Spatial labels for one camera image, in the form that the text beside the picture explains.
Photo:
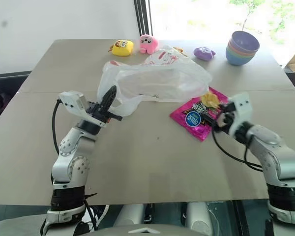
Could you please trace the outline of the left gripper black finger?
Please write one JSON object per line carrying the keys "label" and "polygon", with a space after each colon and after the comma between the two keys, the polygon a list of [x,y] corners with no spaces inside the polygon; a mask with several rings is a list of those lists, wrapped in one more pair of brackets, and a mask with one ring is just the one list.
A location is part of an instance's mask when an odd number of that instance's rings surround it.
{"label": "left gripper black finger", "polygon": [[118,115],[115,115],[109,111],[107,111],[105,113],[105,117],[107,118],[106,120],[107,121],[110,121],[111,119],[115,119],[115,120],[118,120],[118,121],[122,121],[123,117],[122,116],[118,116]]}
{"label": "left gripper black finger", "polygon": [[101,111],[107,112],[113,103],[117,94],[117,86],[111,86],[111,88],[104,94],[101,101]]}

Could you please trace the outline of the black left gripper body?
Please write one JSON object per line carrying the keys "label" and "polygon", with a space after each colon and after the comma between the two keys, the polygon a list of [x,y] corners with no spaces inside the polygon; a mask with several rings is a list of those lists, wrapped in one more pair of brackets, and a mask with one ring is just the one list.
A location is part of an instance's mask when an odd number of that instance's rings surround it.
{"label": "black left gripper body", "polygon": [[88,105],[89,108],[87,108],[87,114],[94,118],[96,122],[90,120],[87,120],[87,122],[100,127],[105,127],[110,119],[108,110],[111,106],[111,101],[103,101],[101,103],[88,101]]}

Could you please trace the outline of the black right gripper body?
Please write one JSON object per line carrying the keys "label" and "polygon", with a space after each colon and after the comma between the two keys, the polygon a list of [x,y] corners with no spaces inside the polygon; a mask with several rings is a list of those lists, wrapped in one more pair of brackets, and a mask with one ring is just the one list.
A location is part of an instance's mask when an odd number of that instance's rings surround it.
{"label": "black right gripper body", "polygon": [[224,132],[224,133],[236,133],[236,123],[235,123],[235,103],[234,102],[228,102],[228,111],[220,111],[219,114],[221,114],[221,121],[223,122],[223,126],[213,126],[213,132]]}

